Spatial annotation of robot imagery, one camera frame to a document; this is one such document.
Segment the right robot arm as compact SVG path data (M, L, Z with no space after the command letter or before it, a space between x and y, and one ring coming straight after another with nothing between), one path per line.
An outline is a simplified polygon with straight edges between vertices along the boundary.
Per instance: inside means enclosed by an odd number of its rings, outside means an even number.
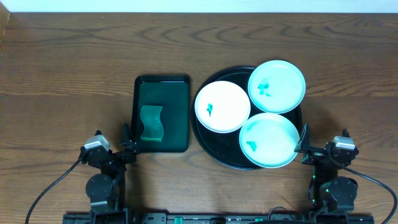
M354 210L358 184L354 179L339 176L338 171L350 165L359 154L347 130L324 147L315 147L310 144L309 127L305 124L295 152L303 154L302 164L313 166L308 190L313 208L307 212L308 221L332 223L346 218L346 213Z

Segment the white plate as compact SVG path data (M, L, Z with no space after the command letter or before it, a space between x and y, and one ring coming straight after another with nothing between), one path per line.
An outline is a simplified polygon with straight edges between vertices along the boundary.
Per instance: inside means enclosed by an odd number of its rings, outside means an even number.
M251 103L246 92L237 84L216 81L198 92L194 110L206 129L216 133L231 133L248 120Z

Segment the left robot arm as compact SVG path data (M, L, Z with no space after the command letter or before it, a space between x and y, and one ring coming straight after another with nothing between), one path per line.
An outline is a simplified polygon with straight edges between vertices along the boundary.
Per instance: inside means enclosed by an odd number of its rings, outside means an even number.
M140 223L141 216L126 205L126 166L136 162L139 152L128 124L124 123L120 152L112 152L109 141L97 131L80 149L79 160L100 170L86 184L90 198L90 223Z

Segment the green wavy sponge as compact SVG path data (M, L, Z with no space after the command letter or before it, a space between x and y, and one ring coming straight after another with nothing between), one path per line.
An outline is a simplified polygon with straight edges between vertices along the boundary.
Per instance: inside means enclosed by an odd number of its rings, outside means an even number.
M160 116L163 107L157 105L143 105L140 111L140 119L144 125L140 136L142 141L161 142L164 136L164 126Z

